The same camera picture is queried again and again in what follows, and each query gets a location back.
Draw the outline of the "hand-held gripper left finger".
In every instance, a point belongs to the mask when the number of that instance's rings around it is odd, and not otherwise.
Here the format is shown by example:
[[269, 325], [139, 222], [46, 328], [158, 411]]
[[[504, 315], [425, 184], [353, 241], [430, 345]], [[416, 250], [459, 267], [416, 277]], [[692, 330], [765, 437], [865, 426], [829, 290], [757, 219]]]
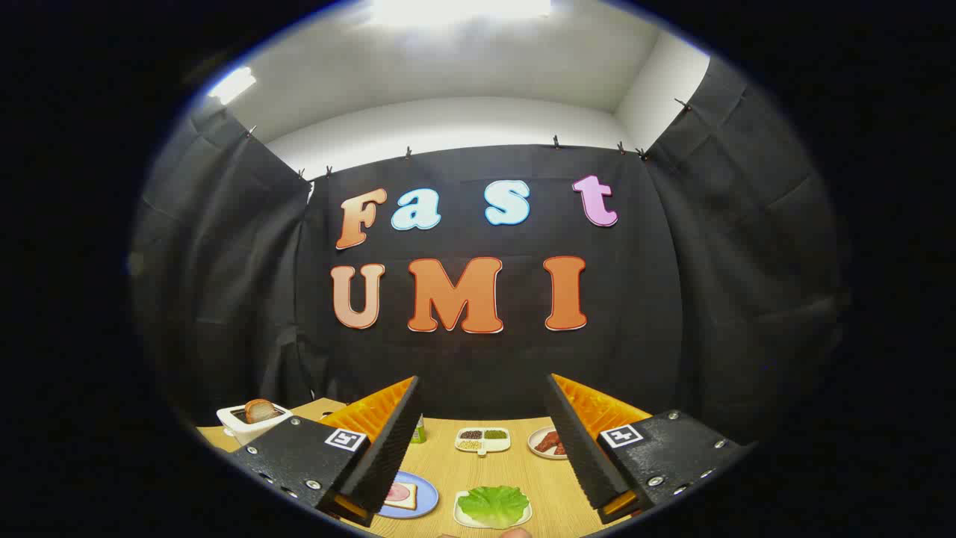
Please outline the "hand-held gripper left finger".
[[229, 459], [302, 507], [369, 527], [417, 427], [419, 384], [411, 376], [320, 420], [292, 415]]

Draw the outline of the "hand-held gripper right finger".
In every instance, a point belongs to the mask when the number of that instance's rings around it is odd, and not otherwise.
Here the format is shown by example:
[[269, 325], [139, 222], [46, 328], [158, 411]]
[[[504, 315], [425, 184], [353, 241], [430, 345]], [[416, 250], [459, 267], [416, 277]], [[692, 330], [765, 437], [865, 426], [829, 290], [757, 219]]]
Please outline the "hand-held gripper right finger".
[[678, 409], [651, 413], [558, 374], [545, 406], [601, 523], [672, 504], [751, 453]]

